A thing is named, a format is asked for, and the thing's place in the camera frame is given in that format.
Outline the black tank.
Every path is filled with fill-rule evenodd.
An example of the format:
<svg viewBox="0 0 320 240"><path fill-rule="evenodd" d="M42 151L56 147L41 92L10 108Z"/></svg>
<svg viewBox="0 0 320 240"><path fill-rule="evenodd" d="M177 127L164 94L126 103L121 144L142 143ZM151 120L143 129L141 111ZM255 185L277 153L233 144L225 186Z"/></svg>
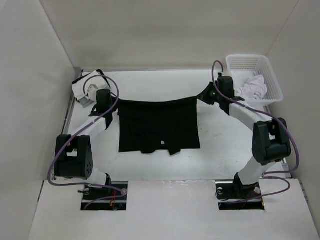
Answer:
<svg viewBox="0 0 320 240"><path fill-rule="evenodd" d="M93 71L92 73L93 73L94 76L96 76L96 75L102 75L102 76L104 76L104 73L103 73L103 71L102 71L101 69L97 69L97 70ZM76 80L74 80L74 81L72 82L72 84L73 84L73 85L76 84L77 82L81 81L81 80L84 79L85 77L88 77L89 75L90 75L90 74L88 73L88 74L86 74L86 75L83 75L83 76L77 78Z"/></svg>
<svg viewBox="0 0 320 240"><path fill-rule="evenodd" d="M120 100L117 114L121 153L167 150L173 156L201 147L194 96L163 102Z"/></svg>

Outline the white folded tank top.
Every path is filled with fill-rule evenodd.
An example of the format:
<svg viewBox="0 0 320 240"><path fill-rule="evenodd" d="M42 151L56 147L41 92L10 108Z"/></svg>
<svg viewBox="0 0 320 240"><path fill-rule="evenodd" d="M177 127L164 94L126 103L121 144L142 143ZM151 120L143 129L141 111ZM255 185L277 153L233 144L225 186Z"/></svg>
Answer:
<svg viewBox="0 0 320 240"><path fill-rule="evenodd" d="M77 100L80 100L84 97L87 98L87 91L90 85L96 85L98 90L110 89L110 84L100 75L94 75L92 72L89 76L83 78L81 81L76 84L72 84L72 91L74 97Z"/></svg>

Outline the black folded tank top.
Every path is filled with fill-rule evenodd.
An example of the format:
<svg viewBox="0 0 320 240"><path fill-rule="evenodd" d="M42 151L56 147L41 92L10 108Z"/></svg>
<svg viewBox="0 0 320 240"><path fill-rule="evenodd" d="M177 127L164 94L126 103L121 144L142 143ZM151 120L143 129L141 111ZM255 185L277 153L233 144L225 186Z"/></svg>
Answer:
<svg viewBox="0 0 320 240"><path fill-rule="evenodd" d="M104 73L103 73L103 71L102 71L101 69L97 69L97 70L93 71L92 73L93 73L94 76L96 76L96 75L102 75L102 76L104 76ZM88 77L89 75L90 75L90 74L88 73L88 74L86 74L86 75L83 75L83 76L77 78L76 80L74 80L74 81L72 82L72 84L73 84L73 85L76 84L77 82L81 81L81 80L84 79L85 77Z"/></svg>

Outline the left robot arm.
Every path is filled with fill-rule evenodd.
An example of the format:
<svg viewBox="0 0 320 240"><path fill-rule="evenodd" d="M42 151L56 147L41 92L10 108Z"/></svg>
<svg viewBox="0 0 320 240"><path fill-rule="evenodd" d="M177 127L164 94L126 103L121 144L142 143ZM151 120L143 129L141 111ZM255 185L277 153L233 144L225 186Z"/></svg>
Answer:
<svg viewBox="0 0 320 240"><path fill-rule="evenodd" d="M59 135L55 145L54 175L95 188L96 195L103 200L112 195L112 181L109 174L94 167L92 144L111 125L116 102L110 90L98 90L87 121L75 133Z"/></svg>

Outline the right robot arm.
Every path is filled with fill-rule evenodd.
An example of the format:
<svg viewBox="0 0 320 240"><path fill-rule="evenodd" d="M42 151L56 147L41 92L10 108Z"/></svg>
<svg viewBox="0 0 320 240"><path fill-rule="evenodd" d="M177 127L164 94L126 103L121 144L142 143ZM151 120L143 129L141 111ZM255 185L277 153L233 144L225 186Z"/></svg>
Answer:
<svg viewBox="0 0 320 240"><path fill-rule="evenodd" d="M261 196L259 179L277 162L291 154L290 138L284 119L274 119L265 112L250 107L235 95L234 81L220 75L196 97L207 105L218 104L228 116L239 120L252 131L252 157L237 172L232 183L216 184L216 197L221 201L256 199Z"/></svg>

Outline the grey folded tank top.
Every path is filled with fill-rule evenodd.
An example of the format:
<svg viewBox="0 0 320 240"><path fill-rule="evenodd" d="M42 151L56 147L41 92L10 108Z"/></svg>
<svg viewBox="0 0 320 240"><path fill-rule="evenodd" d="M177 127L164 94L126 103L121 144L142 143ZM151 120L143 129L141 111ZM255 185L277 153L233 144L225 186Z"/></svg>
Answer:
<svg viewBox="0 0 320 240"><path fill-rule="evenodd" d="M81 98L80 100L78 100L78 102L81 104L81 106L83 108L86 108L88 107L89 105L93 104L93 103L96 103L95 100L92 100L90 98L86 98L86 97L83 97Z"/></svg>

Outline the white plastic basket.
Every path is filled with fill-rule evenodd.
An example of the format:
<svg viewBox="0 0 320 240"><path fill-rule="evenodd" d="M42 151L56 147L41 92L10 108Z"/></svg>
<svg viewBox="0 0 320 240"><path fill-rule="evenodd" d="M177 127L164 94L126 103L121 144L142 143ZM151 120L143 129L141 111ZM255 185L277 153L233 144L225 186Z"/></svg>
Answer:
<svg viewBox="0 0 320 240"><path fill-rule="evenodd" d="M234 89L242 88L246 81L262 75L267 91L263 99L248 99L248 105L257 108L265 107L284 99L282 89L269 59L257 54L230 54L225 58L230 76L234 81Z"/></svg>

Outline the pink white garment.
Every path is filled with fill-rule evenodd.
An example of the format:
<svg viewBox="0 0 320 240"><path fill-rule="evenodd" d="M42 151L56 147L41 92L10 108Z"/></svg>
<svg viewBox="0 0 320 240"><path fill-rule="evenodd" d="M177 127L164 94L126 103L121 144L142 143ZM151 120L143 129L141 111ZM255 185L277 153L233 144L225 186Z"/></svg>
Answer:
<svg viewBox="0 0 320 240"><path fill-rule="evenodd" d="M236 90L236 96L245 100L262 100L268 92L263 75L248 78L242 87Z"/></svg>

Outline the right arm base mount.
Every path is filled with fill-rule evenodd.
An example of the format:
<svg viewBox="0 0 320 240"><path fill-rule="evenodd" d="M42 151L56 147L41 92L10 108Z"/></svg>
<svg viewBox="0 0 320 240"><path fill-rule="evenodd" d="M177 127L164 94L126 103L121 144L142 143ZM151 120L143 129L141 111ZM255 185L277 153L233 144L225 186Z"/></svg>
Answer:
<svg viewBox="0 0 320 240"><path fill-rule="evenodd" d="M217 182L215 186L221 211L265 210L258 182L243 185L236 174L232 182Z"/></svg>

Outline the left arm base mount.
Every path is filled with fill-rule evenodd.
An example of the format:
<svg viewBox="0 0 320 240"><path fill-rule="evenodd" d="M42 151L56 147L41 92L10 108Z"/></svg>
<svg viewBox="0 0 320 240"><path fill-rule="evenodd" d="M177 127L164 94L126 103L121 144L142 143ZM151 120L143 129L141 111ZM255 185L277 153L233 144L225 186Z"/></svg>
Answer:
<svg viewBox="0 0 320 240"><path fill-rule="evenodd" d="M115 189L84 186L78 193L82 194L81 211L125 211L127 209L128 182L114 181L111 186L125 191L125 195Z"/></svg>

